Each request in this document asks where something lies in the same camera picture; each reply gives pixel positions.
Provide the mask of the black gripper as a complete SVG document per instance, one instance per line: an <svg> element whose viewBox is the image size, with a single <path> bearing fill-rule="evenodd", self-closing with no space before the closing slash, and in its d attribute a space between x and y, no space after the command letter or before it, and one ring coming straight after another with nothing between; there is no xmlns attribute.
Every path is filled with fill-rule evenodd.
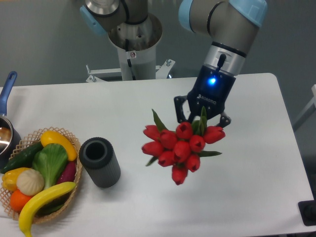
<svg viewBox="0 0 316 237"><path fill-rule="evenodd" d="M197 80L187 96L175 96L174 107L178 123L192 123L196 116L201 115L202 107L206 109L207 119L220 114L217 127L225 128L231 124L231 118L224 112L226 99L236 78L220 71L202 66ZM184 115L183 105L188 101L191 113L189 118Z"/></svg>

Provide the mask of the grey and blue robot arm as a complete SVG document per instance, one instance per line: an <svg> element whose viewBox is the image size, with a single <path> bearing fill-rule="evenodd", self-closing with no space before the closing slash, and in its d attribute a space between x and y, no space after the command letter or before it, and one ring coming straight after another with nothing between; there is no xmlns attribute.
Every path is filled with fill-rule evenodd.
<svg viewBox="0 0 316 237"><path fill-rule="evenodd" d="M178 122L220 116L230 124L225 102L267 13L264 0L184 0L181 26L208 35L212 44L192 90L174 98ZM156 78L156 47L162 25L146 0L87 0L82 18L96 34L107 34L116 47L123 80Z"/></svg>

